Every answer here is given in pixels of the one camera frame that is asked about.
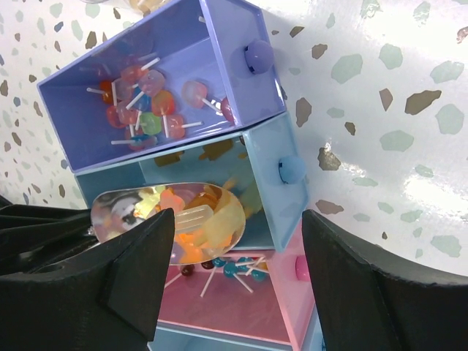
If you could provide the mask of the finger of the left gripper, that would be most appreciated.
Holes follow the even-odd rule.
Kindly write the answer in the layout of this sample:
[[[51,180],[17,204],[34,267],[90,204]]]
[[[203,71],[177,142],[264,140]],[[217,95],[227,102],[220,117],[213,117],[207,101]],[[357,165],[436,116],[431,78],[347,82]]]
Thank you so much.
[[[96,244],[89,210],[20,205],[1,198],[3,271],[41,271]]]

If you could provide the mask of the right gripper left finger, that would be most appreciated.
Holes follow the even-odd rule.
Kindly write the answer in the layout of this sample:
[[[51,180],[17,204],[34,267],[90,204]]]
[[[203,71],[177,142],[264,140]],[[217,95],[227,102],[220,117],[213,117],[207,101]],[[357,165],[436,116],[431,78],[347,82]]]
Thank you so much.
[[[150,229],[46,266],[1,269],[3,350],[146,350],[170,258]]]

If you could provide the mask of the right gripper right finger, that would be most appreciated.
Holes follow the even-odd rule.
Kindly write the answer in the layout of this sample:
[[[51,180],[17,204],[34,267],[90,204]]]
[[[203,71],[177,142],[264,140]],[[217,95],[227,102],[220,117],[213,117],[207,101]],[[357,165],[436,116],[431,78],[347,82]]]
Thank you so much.
[[[404,259],[302,214],[327,350],[466,350],[467,278]]]

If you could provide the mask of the pink candy box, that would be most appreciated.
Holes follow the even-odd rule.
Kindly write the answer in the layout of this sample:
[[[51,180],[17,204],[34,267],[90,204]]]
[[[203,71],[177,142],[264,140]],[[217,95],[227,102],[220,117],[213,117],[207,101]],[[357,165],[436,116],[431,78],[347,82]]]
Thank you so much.
[[[315,305],[301,229],[295,230],[283,252],[234,251],[225,259],[252,260],[258,269],[230,278],[222,268],[196,265],[185,277],[178,266],[171,266],[156,329],[185,327],[301,350]]]

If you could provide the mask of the metal scoop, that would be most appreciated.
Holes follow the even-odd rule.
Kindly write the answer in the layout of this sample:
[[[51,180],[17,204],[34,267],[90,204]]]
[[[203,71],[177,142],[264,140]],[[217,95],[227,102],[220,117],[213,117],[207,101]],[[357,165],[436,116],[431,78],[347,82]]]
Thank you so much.
[[[244,234],[246,216],[232,192],[182,182],[104,192],[91,205],[91,225],[102,243],[153,229],[165,237],[170,264],[189,265],[230,251]]]

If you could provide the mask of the purple candy box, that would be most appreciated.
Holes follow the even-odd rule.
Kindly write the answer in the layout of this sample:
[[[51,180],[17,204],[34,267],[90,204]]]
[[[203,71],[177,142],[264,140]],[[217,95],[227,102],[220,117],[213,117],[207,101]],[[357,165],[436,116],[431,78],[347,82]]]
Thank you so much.
[[[262,11],[172,1],[39,85],[75,172],[244,129],[285,110]]]

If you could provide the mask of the clear plastic jar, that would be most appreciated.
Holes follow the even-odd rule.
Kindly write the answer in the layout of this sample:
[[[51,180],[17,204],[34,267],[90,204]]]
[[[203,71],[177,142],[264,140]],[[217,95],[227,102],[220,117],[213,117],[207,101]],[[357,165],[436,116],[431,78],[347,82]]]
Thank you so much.
[[[134,12],[153,12],[168,3],[168,0],[82,0],[87,4],[106,4]]]

